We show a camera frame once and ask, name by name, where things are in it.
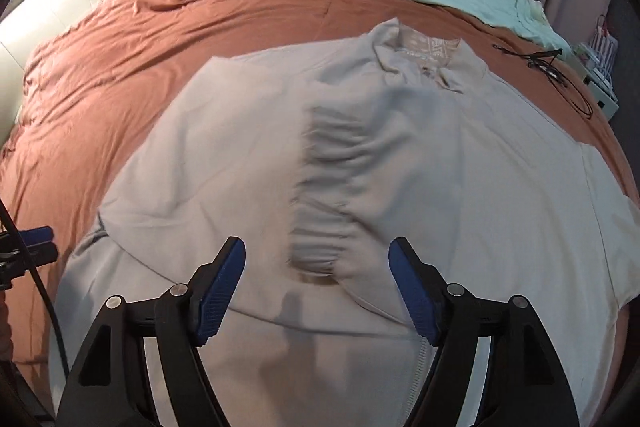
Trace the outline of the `rust brown bed blanket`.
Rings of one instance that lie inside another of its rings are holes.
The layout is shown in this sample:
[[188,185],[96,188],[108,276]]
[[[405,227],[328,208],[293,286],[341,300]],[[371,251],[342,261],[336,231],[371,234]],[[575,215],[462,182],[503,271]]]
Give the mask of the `rust brown bed blanket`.
[[355,37],[398,18],[462,38],[575,139],[597,147],[624,192],[638,191],[602,116],[583,120],[500,46],[533,43],[456,9],[409,0],[102,0],[29,59],[24,103],[1,151],[1,196],[24,228],[50,225],[60,255],[40,271],[58,297],[68,258],[116,174],[208,59],[273,46]]

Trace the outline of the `beige large garment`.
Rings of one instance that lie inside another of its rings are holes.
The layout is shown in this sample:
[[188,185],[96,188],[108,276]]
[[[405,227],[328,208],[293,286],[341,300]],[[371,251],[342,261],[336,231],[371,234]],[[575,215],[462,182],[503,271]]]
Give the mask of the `beige large garment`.
[[67,352],[108,297],[155,298],[230,236],[246,265],[202,357],[235,426],[404,422],[435,351],[388,267],[398,236],[480,298],[533,303],[586,426],[639,292],[638,204],[600,152],[399,20],[209,60],[70,255]]

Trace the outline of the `white bedside box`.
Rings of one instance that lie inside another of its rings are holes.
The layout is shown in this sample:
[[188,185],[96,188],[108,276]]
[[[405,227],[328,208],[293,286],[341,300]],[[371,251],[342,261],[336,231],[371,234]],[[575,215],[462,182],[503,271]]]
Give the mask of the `white bedside box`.
[[612,78],[618,40],[608,29],[603,14],[598,17],[588,41],[574,44],[572,51],[586,70],[585,85],[590,89],[605,118],[611,120],[620,109]]

